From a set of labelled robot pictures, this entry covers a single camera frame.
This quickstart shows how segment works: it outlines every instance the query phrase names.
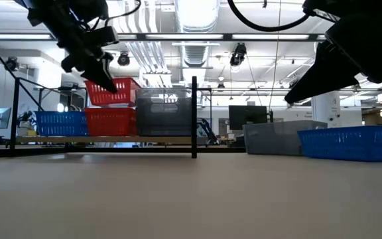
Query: black metal frame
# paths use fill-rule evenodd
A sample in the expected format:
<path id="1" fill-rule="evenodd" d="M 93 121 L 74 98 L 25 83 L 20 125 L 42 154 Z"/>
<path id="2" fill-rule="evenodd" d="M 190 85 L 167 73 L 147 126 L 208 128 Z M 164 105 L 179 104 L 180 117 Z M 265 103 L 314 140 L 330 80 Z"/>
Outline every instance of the black metal frame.
<path id="1" fill-rule="evenodd" d="M 16 41 L 11 35 L 22 35 L 23 33 L 0 33 L 0 41 Z M 21 41 L 56 41 L 50 33 L 27 33 L 27 35 L 48 35 L 47 39 L 21 39 Z M 192 38 L 187 36 L 192 33 L 121 33 L 119 40 L 123 41 L 167 41 L 167 42 L 322 42 L 324 34 L 316 33 L 212 33 L 220 37 L 206 37 L 208 34 L 194 34 Z"/>
<path id="2" fill-rule="evenodd" d="M 208 41 L 238 41 L 237 39 L 234 39 L 231 34 L 222 34 L 222 39 L 208 39 Z M 136 35 L 130 35 L 130 37 L 135 36 L 134 39 L 131 39 L 131 41 L 178 41 L 180 39 L 174 37 L 173 39 L 169 38 L 163 38 L 163 39 L 148 39 L 146 34 L 136 34 Z M 310 35 L 309 39 L 307 41 L 313 40 L 316 41 L 318 39 L 318 35 Z M 11 138 L 9 142 L 9 149 L 0 149 L 0 157 L 19 157 L 19 156 L 31 156 L 31 155 L 45 155 L 45 154 L 58 154 L 58 153 L 90 153 L 90 152 L 99 152 L 99 153 L 191 153 L 192 158 L 197 158 L 198 153 L 244 153 L 245 149 L 235 149 L 235 148 L 207 148 L 207 147 L 198 147 L 197 146 L 197 91 L 198 90 L 209 90 L 210 92 L 210 124 L 212 125 L 212 89 L 198 89 L 197 88 L 197 77 L 194 76 L 192 78 L 192 144 L 191 148 L 82 148 L 82 147 L 73 147 L 70 144 L 65 144 L 64 147 L 55 147 L 55 148 L 31 148 L 31 149 L 25 149 L 25 148 L 16 148 L 16 134 L 17 134 L 17 114 L 18 114 L 18 107 L 19 107 L 19 92 L 20 87 L 27 93 L 29 97 L 33 100 L 33 102 L 38 106 L 38 111 L 44 111 L 42 108 L 42 100 L 45 96 L 42 96 L 42 93 L 44 90 L 49 90 L 51 92 L 56 92 L 58 94 L 64 94 L 63 92 L 60 92 L 55 89 L 47 88 L 43 85 L 37 84 L 36 82 L 27 80 L 25 78 L 17 77 L 14 75 L 14 73 L 9 70 L 7 65 L 5 64 L 5 61 L 2 59 L 0 55 L 0 62 L 2 65 L 4 65 L 5 70 L 7 70 L 10 75 L 15 79 L 15 87 L 14 87 L 14 98 L 13 98 L 13 115 L 11 118 Z M 27 82 L 29 84 L 34 84 L 35 86 L 39 86 L 39 99 L 36 101 L 32 94 L 23 86 L 23 82 Z M 85 107 L 88 106 L 88 91 L 86 92 L 86 101 L 85 101 Z"/>
<path id="3" fill-rule="evenodd" d="M 16 148 L 16 134 L 17 134 L 17 110 L 19 107 L 19 92 L 20 87 L 32 98 L 33 102 L 38 106 L 39 111 L 44 111 L 41 107 L 42 103 L 42 93 L 44 90 L 50 90 L 59 94 L 63 94 L 62 92 L 56 91 L 51 88 L 47 88 L 35 82 L 31 82 L 24 78 L 19 78 L 14 76 L 15 79 L 15 87 L 14 87 L 14 99 L 13 99 L 13 115 L 11 116 L 11 138 L 10 138 L 10 146 L 9 149 L 0 149 L 0 157 L 20 157 L 20 156 L 31 156 L 31 155 L 46 155 L 46 154 L 57 154 L 57 153 L 90 153 L 90 152 L 98 152 L 98 153 L 191 153 L 192 158 L 197 158 L 198 152 L 204 153 L 219 153 L 220 151 L 217 149 L 207 149 L 207 148 L 198 148 L 197 147 L 197 77 L 194 76 L 192 78 L 192 124 L 191 124 L 191 148 L 83 148 L 83 147 L 73 147 L 69 143 L 66 143 L 64 148 L 56 147 L 56 148 L 34 148 L 34 149 L 19 149 Z M 21 80 L 25 80 L 28 83 L 34 84 L 36 86 L 40 86 L 39 89 L 39 99 L 36 101 L 32 94 L 21 84 Z M 243 150 L 239 149 L 222 149 L 222 152 L 242 152 Z"/>

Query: red basket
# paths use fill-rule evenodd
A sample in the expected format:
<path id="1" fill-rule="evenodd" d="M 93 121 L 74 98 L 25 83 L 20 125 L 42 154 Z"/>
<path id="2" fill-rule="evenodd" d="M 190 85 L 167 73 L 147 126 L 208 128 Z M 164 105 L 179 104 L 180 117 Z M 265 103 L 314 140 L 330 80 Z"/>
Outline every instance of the red basket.
<path id="1" fill-rule="evenodd" d="M 86 108 L 90 136 L 134 136 L 137 114 L 132 108 Z"/>
<path id="2" fill-rule="evenodd" d="M 101 86 L 86 80 L 86 88 L 90 94 L 91 103 L 95 106 L 108 106 L 110 104 L 128 104 L 135 106 L 135 90 L 141 88 L 132 78 L 115 78 L 113 83 L 117 93 L 113 94 L 104 90 Z"/>

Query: black monitor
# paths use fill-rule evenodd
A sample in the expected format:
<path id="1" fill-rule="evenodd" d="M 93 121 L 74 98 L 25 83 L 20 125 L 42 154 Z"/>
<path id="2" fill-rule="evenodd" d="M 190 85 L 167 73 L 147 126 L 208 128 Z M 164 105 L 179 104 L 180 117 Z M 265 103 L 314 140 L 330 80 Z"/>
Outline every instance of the black monitor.
<path id="1" fill-rule="evenodd" d="M 229 128 L 241 130 L 243 125 L 251 123 L 267 123 L 266 106 L 229 106 Z"/>

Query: table surface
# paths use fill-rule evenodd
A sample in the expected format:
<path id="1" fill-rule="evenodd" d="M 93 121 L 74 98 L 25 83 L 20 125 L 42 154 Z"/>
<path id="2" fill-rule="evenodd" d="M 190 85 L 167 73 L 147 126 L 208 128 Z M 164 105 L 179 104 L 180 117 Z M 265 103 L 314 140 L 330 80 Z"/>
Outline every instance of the table surface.
<path id="1" fill-rule="evenodd" d="M 244 153 L 0 159 L 0 238 L 378 239 L 382 163 Z"/>

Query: gray plastic bin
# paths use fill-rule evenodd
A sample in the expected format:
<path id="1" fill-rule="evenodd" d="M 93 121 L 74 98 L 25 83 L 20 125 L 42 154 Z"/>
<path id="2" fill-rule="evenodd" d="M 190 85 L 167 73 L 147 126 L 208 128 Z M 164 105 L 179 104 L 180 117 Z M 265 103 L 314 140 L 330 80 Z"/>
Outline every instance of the gray plastic bin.
<path id="1" fill-rule="evenodd" d="M 137 90 L 140 136 L 191 136 L 191 91 L 174 88 Z"/>
<path id="2" fill-rule="evenodd" d="M 327 123 L 310 120 L 244 125 L 245 149 L 256 155 L 302 155 L 297 132 L 327 127 Z"/>

